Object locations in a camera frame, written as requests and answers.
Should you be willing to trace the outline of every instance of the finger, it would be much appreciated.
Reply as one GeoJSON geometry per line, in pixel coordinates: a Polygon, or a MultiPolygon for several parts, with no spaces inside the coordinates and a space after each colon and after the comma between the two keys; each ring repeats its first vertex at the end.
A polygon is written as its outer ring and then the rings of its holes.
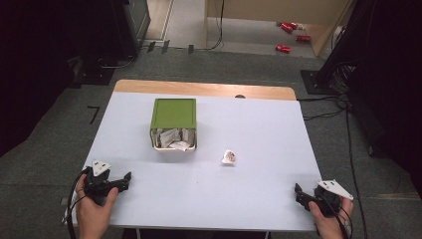
{"type": "MultiPolygon", "coordinates": [[[[353,211],[353,202],[350,199],[343,198],[341,201],[341,207],[349,216],[351,216],[351,212],[353,211]]],[[[342,210],[340,211],[340,214],[346,218],[346,215],[344,215],[345,213],[342,210]]]]}
{"type": "Polygon", "coordinates": [[[310,207],[311,210],[311,214],[314,216],[314,218],[316,219],[316,223],[318,223],[319,221],[324,219],[324,216],[322,215],[322,213],[319,210],[319,207],[317,206],[316,203],[310,201],[308,206],[310,207]]]}
{"type": "Polygon", "coordinates": [[[118,189],[116,187],[112,188],[109,193],[108,196],[106,197],[106,203],[105,203],[105,208],[108,211],[111,211],[112,206],[115,203],[115,200],[117,199],[117,195],[118,195],[118,189]]]}
{"type": "Polygon", "coordinates": [[[79,198],[82,198],[83,196],[85,196],[84,184],[85,184],[85,178],[86,177],[87,177],[86,174],[82,174],[82,176],[78,180],[78,184],[77,184],[77,187],[76,187],[75,190],[76,190],[79,198]]]}

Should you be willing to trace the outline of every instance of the box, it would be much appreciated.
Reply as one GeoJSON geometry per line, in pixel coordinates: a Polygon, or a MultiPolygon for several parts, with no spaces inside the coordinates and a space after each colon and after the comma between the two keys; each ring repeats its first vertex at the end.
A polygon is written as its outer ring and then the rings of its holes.
{"type": "Polygon", "coordinates": [[[161,147],[159,139],[161,130],[175,128],[177,128],[180,134],[182,132],[189,132],[188,141],[190,145],[186,151],[195,150],[196,99],[155,99],[149,133],[152,147],[159,151],[178,150],[172,147],[161,147]]]}

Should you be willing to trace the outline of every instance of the wooden table edge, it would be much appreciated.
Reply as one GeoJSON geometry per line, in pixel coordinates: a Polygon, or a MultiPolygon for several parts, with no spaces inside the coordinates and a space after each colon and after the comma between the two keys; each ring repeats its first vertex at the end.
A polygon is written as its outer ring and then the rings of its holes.
{"type": "Polygon", "coordinates": [[[236,97],[238,95],[250,99],[295,101],[296,95],[292,88],[246,86],[209,83],[167,82],[149,80],[117,81],[115,92],[150,93],[169,95],[188,95],[205,97],[236,97]]]}

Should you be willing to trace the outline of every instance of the green lid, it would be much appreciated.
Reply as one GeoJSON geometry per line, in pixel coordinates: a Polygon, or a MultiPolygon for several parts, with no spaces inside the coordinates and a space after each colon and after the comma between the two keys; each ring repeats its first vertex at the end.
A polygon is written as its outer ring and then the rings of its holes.
{"type": "Polygon", "coordinates": [[[151,128],[196,128],[196,99],[155,99],[151,128]]]}

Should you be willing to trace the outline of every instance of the white table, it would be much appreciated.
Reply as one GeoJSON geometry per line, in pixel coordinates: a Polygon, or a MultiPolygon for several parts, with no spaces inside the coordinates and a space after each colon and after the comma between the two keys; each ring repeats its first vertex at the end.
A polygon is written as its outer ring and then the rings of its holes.
{"type": "Polygon", "coordinates": [[[296,101],[114,92],[85,165],[109,162],[110,180],[129,171],[110,225],[212,230],[315,230],[296,202],[313,193],[317,162],[296,101]],[[148,137],[156,98],[195,98],[197,149],[158,152],[148,137]],[[234,166],[221,163],[236,153],[234,166]]]}

